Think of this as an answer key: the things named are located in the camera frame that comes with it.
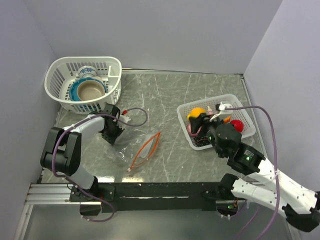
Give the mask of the dark fake grape bunch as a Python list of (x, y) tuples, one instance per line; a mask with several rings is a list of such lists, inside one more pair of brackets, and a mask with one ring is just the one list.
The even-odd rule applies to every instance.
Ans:
[(211, 142), (207, 136), (195, 136), (193, 137), (193, 144), (199, 148), (208, 146), (211, 144)]

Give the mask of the orange fake tomato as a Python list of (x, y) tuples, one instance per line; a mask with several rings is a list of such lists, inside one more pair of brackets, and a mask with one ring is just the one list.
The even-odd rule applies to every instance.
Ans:
[(224, 122), (225, 124), (227, 124), (227, 123), (230, 122), (230, 120), (231, 120), (231, 116), (228, 116), (228, 117), (226, 117), (226, 118), (223, 120), (223, 122)]

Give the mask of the yellow fake lemon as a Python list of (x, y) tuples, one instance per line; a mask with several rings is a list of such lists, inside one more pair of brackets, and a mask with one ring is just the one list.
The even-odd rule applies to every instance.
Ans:
[(187, 119), (190, 118), (197, 118), (200, 114), (206, 114), (206, 110), (202, 107), (195, 107), (193, 108), (190, 113), (187, 115)]

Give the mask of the purple fake onion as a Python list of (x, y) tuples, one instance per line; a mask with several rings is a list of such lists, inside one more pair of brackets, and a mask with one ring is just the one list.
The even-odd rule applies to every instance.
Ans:
[(191, 125), (188, 124), (188, 125), (186, 126), (186, 130), (187, 130), (187, 133), (188, 133), (189, 136), (191, 136), (191, 137), (196, 137), (196, 136), (198, 136), (199, 133), (201, 132), (202, 127), (200, 127), (200, 128), (197, 130), (196, 133), (192, 133)]

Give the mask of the clear zip top bag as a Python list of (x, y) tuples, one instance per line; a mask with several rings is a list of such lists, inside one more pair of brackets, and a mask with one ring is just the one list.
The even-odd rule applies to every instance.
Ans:
[(126, 164), (126, 172), (132, 172), (152, 158), (160, 140), (160, 131), (145, 132), (126, 129), (110, 146), (113, 157)]

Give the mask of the red fake pomegranate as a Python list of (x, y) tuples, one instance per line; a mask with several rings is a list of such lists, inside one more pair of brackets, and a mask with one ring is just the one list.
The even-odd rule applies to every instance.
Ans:
[(241, 133), (244, 130), (244, 123), (239, 119), (234, 119), (230, 122), (235, 128), (235, 130)]

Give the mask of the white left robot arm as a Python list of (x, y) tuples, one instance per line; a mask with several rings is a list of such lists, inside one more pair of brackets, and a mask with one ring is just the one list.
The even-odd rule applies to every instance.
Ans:
[(131, 119), (118, 107), (107, 104), (102, 111), (93, 111), (86, 118), (64, 128), (53, 127), (47, 135), (40, 158), (43, 168), (66, 176), (82, 188), (81, 195), (88, 201), (102, 197), (97, 177), (81, 166), (82, 140), (100, 133), (113, 145)]

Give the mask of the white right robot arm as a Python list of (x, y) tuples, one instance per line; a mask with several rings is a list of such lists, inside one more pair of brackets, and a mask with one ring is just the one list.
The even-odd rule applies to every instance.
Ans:
[(276, 168), (275, 163), (254, 147), (242, 142), (233, 121), (207, 114), (197, 107), (187, 116), (192, 134), (205, 135), (220, 158), (236, 172), (256, 180), (261, 186), (226, 174), (219, 186), (224, 199), (246, 199), (273, 210), (296, 229), (311, 232), (320, 225), (320, 193), (309, 190)]

